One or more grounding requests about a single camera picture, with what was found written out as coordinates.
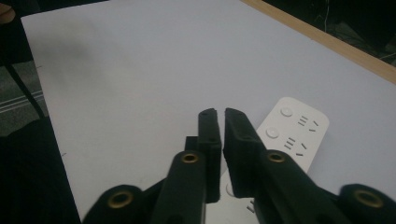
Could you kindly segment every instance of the white power strip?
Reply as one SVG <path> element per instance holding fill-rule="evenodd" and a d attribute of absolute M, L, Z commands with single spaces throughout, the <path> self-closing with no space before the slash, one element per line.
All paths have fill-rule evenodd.
<path fill-rule="evenodd" d="M 308 172 L 328 127 L 326 115 L 294 98 L 284 97 L 260 125 L 257 134 L 267 149 L 289 154 Z"/>
<path fill-rule="evenodd" d="M 296 99 L 284 97 L 257 133 L 268 149 L 288 153 L 307 172 L 328 127 L 329 120 L 323 113 Z M 206 207 L 207 224 L 259 224 L 253 199 L 233 196 L 228 170 L 221 176 L 220 195 L 217 203 Z"/>

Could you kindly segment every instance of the black mechanical part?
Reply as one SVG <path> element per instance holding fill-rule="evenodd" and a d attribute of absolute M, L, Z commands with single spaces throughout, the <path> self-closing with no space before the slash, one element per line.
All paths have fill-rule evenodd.
<path fill-rule="evenodd" d="M 142 190 L 120 185 L 106 191 L 90 212 L 84 224 L 138 224 L 146 223 Z"/>
<path fill-rule="evenodd" d="M 225 110 L 224 157 L 237 198 L 254 197 L 256 162 L 266 148 L 248 117 L 241 111 Z"/>
<path fill-rule="evenodd" d="M 353 223 L 396 223 L 396 203 L 387 195 L 367 186 L 343 186 L 337 205 Z"/>
<path fill-rule="evenodd" d="M 196 150 L 206 157 L 206 203 L 220 198 L 221 138 L 218 114 L 207 109 L 198 115 L 198 136 L 186 137 L 185 150 Z"/>
<path fill-rule="evenodd" d="M 289 155 L 266 150 L 244 113 L 227 108 L 225 125 L 224 156 L 234 195 L 255 198 L 260 223 L 396 223 L 391 198 L 363 185 L 345 186 L 340 196 L 319 188 Z M 133 186 L 108 190 L 84 224 L 205 223 L 206 193 L 219 189 L 217 182 L 207 183 L 215 178 L 208 173 L 209 163 L 218 165 L 212 169 L 220 164 L 218 133 L 216 111 L 203 111 L 199 136 L 186 138 L 186 150 L 174 157 L 168 177 L 144 192 Z"/>
<path fill-rule="evenodd" d="M 282 218 L 281 223 L 351 223 L 288 154 L 266 150 L 260 155 L 258 164 L 258 191 L 266 191 L 269 195 L 266 201 L 259 202 L 269 202 L 270 198 Z M 256 208 L 266 216 L 266 211 Z"/>
<path fill-rule="evenodd" d="M 150 224 L 205 223 L 205 155 L 178 153 L 156 202 Z"/>

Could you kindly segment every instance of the cable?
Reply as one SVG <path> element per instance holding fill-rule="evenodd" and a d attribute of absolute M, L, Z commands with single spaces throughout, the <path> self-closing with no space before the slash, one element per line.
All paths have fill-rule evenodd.
<path fill-rule="evenodd" d="M 386 59 L 386 58 L 391 57 L 391 56 L 394 56 L 394 55 L 396 55 L 396 53 L 391 53 L 391 54 L 389 54 L 389 55 L 385 55 L 385 56 L 383 56 L 383 57 L 380 57 L 379 59 Z"/>
<path fill-rule="evenodd" d="M 21 80 L 20 76 L 18 76 L 17 71 L 15 71 L 15 68 L 9 63 L 4 55 L 4 52 L 0 50 L 0 60 L 3 63 L 4 67 L 7 69 L 11 77 L 14 79 L 14 81 L 17 83 L 18 87 L 20 90 L 23 92 L 23 94 L 26 96 L 26 98 L 29 100 L 30 104 L 32 104 L 33 108 L 35 109 L 35 112 L 37 115 L 43 119 L 46 117 L 44 115 L 43 110 L 41 109 L 40 105 L 37 103 L 35 100 L 35 97 L 33 97 L 32 93 L 29 92 L 23 81 Z"/>
<path fill-rule="evenodd" d="M 329 18 L 329 9 L 330 9 L 330 0 L 326 0 L 327 3 L 327 12 L 326 18 L 324 19 L 324 32 L 327 33 L 327 18 Z"/>

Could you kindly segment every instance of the white table surface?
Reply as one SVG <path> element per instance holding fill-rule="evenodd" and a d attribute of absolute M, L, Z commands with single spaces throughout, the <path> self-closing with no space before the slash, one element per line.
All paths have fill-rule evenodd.
<path fill-rule="evenodd" d="M 119 0 L 22 22 L 81 217 L 109 188 L 164 178 L 200 111 L 216 108 L 222 132 L 226 107 L 257 128 L 284 96 L 329 117 L 319 186 L 396 199 L 395 86 L 242 2 Z"/>

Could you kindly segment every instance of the brass insert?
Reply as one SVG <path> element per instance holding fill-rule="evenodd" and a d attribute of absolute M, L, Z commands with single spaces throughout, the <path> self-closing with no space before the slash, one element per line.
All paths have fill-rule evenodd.
<path fill-rule="evenodd" d="M 194 163 L 198 161 L 198 156 L 192 153 L 184 155 L 181 160 L 185 163 Z"/>
<path fill-rule="evenodd" d="M 274 162 L 283 162 L 283 161 L 285 161 L 285 157 L 282 156 L 279 153 L 276 153 L 276 152 L 272 152 L 272 153 L 268 154 L 267 158 L 268 158 L 268 160 L 274 161 Z"/>
<path fill-rule="evenodd" d="M 381 200 L 380 197 L 378 197 L 376 194 L 364 190 L 364 189 L 357 189 L 353 193 L 353 196 L 355 196 L 356 200 L 358 202 L 363 203 L 367 206 L 374 207 L 374 208 L 380 208 L 384 206 L 384 202 Z"/>
<path fill-rule="evenodd" d="M 134 195 L 128 190 L 121 190 L 108 198 L 107 205 L 111 208 L 122 208 L 134 200 Z"/>

